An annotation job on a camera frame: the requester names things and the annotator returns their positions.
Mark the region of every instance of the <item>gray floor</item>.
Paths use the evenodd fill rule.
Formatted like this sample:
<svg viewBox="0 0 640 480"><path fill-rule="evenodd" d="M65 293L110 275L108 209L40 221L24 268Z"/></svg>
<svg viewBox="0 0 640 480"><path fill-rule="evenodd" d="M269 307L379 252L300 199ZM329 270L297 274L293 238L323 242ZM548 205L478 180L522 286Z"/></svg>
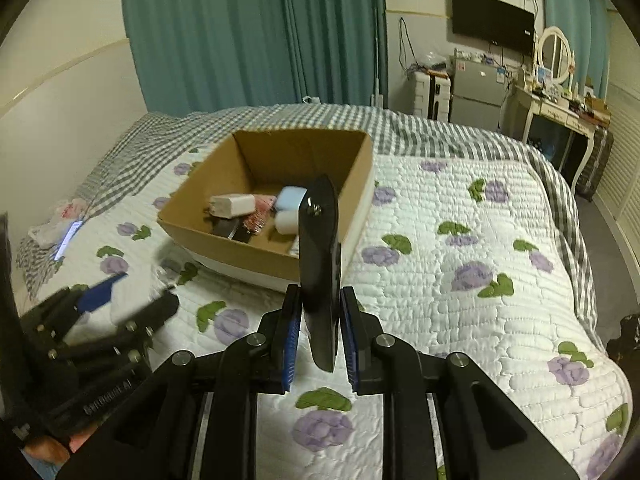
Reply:
<svg viewBox="0 0 640 480"><path fill-rule="evenodd" d="M610 339L620 336L620 320L640 308L620 249L598 208L582 198L576 202L596 285L596 331L606 345Z"/></svg>

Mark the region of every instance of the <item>bed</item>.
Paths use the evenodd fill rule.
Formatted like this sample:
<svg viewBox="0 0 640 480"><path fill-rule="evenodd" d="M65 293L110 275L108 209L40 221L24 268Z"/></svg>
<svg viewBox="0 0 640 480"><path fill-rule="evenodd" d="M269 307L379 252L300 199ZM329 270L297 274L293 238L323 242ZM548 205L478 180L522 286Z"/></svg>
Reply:
<svg viewBox="0 0 640 480"><path fill-rule="evenodd" d="M283 296L195 265L156 215L226 135L295 127L359 129L372 137L376 189L343 279L362 307L418 350L469 354L581 478L597 478L628 431L631 391L595 333L591 268L567 184L537 151L499 134L337 105L232 108L180 119L147 114L78 189L91 204L88 221L62 263L28 240L20 245L31 295L42 300L61 286L126 269L124 282L136 284L127 301L142 304L158 269L173 273L180 309L154 336L155 367L178 349L220 351L255 331ZM72 337L108 332L114 303ZM214 311L203 316L211 304ZM333 374L313 366L301 333L290 393L258 400L258 478L379 475L382 399L354 396L341 355L337 363ZM320 388L332 390L331 400Z"/></svg>

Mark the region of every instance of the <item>purple flower pattern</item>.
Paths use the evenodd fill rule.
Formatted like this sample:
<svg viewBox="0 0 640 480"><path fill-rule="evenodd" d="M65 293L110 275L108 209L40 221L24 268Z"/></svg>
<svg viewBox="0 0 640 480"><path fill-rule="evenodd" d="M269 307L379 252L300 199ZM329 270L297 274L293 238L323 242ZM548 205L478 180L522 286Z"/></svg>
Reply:
<svg viewBox="0 0 640 480"><path fill-rule="evenodd" d="M499 180L491 180L486 183L484 197L490 202L504 204L509 199L509 194L507 193L504 183Z"/></svg>
<svg viewBox="0 0 640 480"><path fill-rule="evenodd" d="M400 253L385 246L367 247L362 250L362 259L366 264L387 267L398 263Z"/></svg>
<svg viewBox="0 0 640 480"><path fill-rule="evenodd" d="M552 270L554 270L554 264L551 263L549 259L540 251L529 251L529 260L537 270L542 270L543 272L548 272L549 274Z"/></svg>
<svg viewBox="0 0 640 480"><path fill-rule="evenodd" d="M167 202L169 202L168 197L159 196L153 201L153 206L155 206L155 208L158 209L158 211L160 211L166 205Z"/></svg>
<svg viewBox="0 0 640 480"><path fill-rule="evenodd" d="M452 290L473 290L487 286L493 278L493 271L484 263L468 262L456 270Z"/></svg>
<svg viewBox="0 0 640 480"><path fill-rule="evenodd" d="M174 167L174 173L178 176L186 175L189 173L191 169L191 164L186 162L181 162L177 166Z"/></svg>
<svg viewBox="0 0 640 480"><path fill-rule="evenodd" d="M301 416L293 426L293 440L309 451L344 444L353 433L349 417L333 410L317 410Z"/></svg>
<svg viewBox="0 0 640 480"><path fill-rule="evenodd" d="M424 160L420 163L420 167L424 171L438 174L447 167L447 163L436 160Z"/></svg>
<svg viewBox="0 0 640 480"><path fill-rule="evenodd" d="M391 187L378 186L373 192L372 204L381 206L392 203L396 198L396 191Z"/></svg>
<svg viewBox="0 0 640 480"><path fill-rule="evenodd" d="M218 341L229 346L248 334L249 317L244 310L238 308L223 310L216 316L213 328Z"/></svg>
<svg viewBox="0 0 640 480"><path fill-rule="evenodd" d="M589 379L589 370L580 361L571 361L569 357L554 357L547 363L549 371L556 381L566 386L580 386Z"/></svg>
<svg viewBox="0 0 640 480"><path fill-rule="evenodd" d="M587 466L588 480L596 480L609 467L622 447L622 437L611 433L602 441Z"/></svg>
<svg viewBox="0 0 640 480"><path fill-rule="evenodd" d="M138 227L131 222L124 222L124 224L118 224L117 231L120 236L131 236L136 233Z"/></svg>
<svg viewBox="0 0 640 480"><path fill-rule="evenodd" d="M107 256L100 262L100 270L105 274L127 272L129 264L119 256Z"/></svg>
<svg viewBox="0 0 640 480"><path fill-rule="evenodd" d="M447 237L445 243L451 247L464 247L477 244L478 237L475 235L451 235Z"/></svg>

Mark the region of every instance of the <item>mini fridge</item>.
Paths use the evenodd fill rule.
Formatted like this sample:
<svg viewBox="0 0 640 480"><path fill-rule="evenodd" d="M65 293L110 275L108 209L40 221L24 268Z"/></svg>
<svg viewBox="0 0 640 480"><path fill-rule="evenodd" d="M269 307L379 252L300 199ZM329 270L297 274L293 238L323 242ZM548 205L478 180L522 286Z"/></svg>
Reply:
<svg viewBox="0 0 640 480"><path fill-rule="evenodd" d="M505 81L497 66L456 59L450 122L497 131Z"/></svg>

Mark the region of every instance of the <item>white power adapter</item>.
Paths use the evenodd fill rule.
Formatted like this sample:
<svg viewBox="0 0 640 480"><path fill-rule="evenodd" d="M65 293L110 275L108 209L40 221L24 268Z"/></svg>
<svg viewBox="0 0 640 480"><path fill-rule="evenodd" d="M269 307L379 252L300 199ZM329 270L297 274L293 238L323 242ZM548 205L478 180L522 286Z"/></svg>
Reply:
<svg viewBox="0 0 640 480"><path fill-rule="evenodd" d="M250 194L215 195L209 199L209 212L220 218L236 218L255 211L255 196Z"/></svg>

